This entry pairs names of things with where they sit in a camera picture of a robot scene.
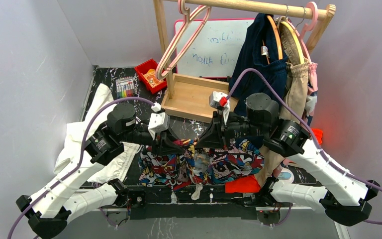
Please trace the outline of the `comic print shorts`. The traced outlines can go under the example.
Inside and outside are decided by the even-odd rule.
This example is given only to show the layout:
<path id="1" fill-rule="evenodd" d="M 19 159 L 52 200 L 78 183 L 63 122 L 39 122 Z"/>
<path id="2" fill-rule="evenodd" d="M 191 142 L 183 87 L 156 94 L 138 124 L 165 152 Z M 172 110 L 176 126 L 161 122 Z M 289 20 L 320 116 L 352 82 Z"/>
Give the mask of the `comic print shorts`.
<path id="1" fill-rule="evenodd" d="M 163 184 L 174 191 L 191 184 L 220 185 L 258 173 L 264 157 L 247 140 L 231 149 L 196 149 L 196 141 L 179 140 L 183 154 L 159 156 L 146 146 L 142 149 L 139 183 L 144 186 Z"/>

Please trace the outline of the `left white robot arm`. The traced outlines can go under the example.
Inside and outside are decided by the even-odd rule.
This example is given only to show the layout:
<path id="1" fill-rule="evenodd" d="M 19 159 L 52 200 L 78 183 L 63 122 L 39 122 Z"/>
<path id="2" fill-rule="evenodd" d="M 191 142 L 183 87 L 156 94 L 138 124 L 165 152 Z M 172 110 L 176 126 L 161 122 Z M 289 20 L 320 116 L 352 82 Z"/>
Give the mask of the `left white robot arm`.
<path id="1" fill-rule="evenodd" d="M 137 203 L 138 191 L 131 191 L 119 179 L 111 179 L 88 192 L 79 188 L 94 174 L 124 152 L 125 143 L 150 146 L 158 156 L 181 154 L 177 137 L 169 128 L 169 117 L 159 103 L 152 103 L 148 123 L 137 123 L 135 107 L 127 100 L 110 102 L 107 119 L 95 130 L 92 117 L 80 146 L 78 163 L 67 166 L 36 193 L 16 200 L 21 214 L 41 239 L 52 239 L 79 216 L 95 209 L 115 205 L 130 208 Z"/>

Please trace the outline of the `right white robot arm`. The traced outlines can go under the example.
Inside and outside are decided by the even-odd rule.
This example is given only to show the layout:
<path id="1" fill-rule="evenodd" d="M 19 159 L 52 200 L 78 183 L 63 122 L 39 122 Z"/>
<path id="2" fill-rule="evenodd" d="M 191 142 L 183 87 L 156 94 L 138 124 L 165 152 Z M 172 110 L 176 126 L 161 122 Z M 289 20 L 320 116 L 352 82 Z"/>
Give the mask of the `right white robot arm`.
<path id="1" fill-rule="evenodd" d="M 245 117 L 231 113 L 230 102 L 223 92 L 212 92 L 209 105 L 214 108 L 212 120 L 196 148 L 226 149 L 232 139 L 261 136 L 269 150 L 295 162 L 320 182 L 319 187 L 313 187 L 270 177 L 259 191 L 264 205 L 285 202 L 307 206 L 345 226 L 369 218 L 372 211 L 369 200 L 377 195 L 378 185 L 370 187 L 356 182 L 333 159 L 322 158 L 309 132 L 297 122 L 280 118 L 279 104 L 268 95 L 249 96 Z"/>

